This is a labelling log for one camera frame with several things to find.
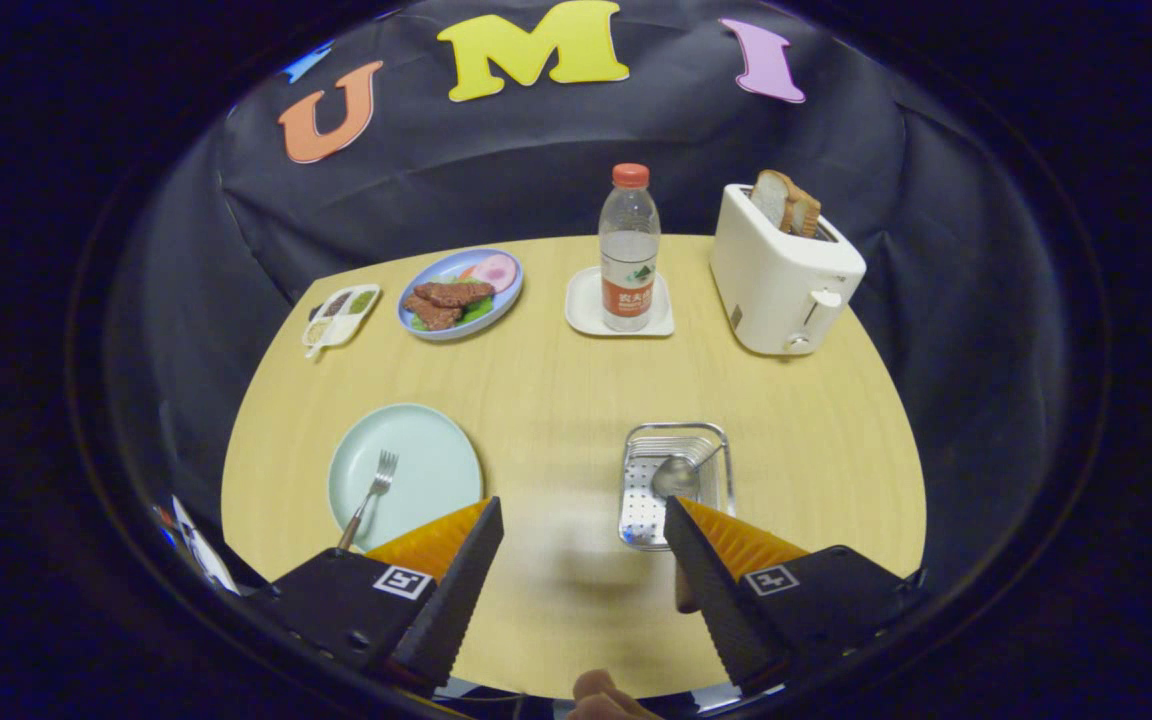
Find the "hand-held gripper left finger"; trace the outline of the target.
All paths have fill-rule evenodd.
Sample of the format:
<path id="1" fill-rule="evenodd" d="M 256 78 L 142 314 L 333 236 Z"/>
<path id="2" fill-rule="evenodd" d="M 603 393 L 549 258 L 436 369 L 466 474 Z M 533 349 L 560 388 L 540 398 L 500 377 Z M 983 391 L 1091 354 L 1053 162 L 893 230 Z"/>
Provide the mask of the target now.
<path id="1" fill-rule="evenodd" d="M 256 611 L 353 673 L 431 694 L 448 682 L 503 535 L 499 498 L 485 498 L 367 553 L 324 550 L 257 591 Z"/>

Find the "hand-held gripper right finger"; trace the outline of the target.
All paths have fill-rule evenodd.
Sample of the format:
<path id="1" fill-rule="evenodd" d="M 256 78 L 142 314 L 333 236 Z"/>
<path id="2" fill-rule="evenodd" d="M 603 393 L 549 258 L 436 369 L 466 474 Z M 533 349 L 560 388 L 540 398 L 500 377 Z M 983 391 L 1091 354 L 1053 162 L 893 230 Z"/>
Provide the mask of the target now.
<path id="1" fill-rule="evenodd" d="M 927 602 L 920 571 L 899 577 L 844 544 L 806 552 L 690 498 L 669 498 L 664 532 L 742 694 L 827 683 Z"/>

